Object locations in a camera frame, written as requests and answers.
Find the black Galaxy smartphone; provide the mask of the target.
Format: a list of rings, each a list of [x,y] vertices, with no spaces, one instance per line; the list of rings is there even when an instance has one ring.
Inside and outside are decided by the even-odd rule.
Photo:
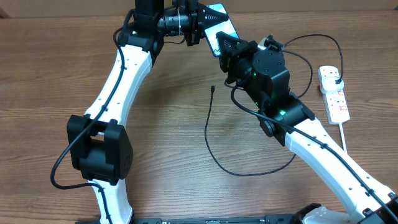
[[[228,19],[227,21],[221,22],[213,27],[205,29],[205,37],[214,57],[220,57],[221,55],[219,43],[216,39],[217,32],[224,32],[225,34],[228,34],[235,38],[239,37],[231,19]]]

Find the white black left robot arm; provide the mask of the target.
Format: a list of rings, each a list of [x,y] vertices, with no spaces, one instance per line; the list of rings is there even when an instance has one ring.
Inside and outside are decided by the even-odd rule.
[[[132,223],[134,211],[126,192],[133,149],[126,132],[137,91],[150,73],[166,37],[181,35],[192,46],[206,38],[215,49],[215,34],[229,22],[222,4],[198,1],[136,1],[114,33],[117,53],[100,94],[83,116],[67,123],[72,166],[93,188],[100,223]]]

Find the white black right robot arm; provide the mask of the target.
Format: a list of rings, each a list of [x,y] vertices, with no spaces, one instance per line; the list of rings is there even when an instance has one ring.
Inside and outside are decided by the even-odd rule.
[[[343,204],[345,212],[318,203],[301,209],[291,223],[397,223],[397,194],[371,177],[327,134],[321,122],[289,87],[282,44],[271,36],[260,46],[218,32],[220,67],[226,82],[242,88],[259,108],[261,128],[303,159]]]

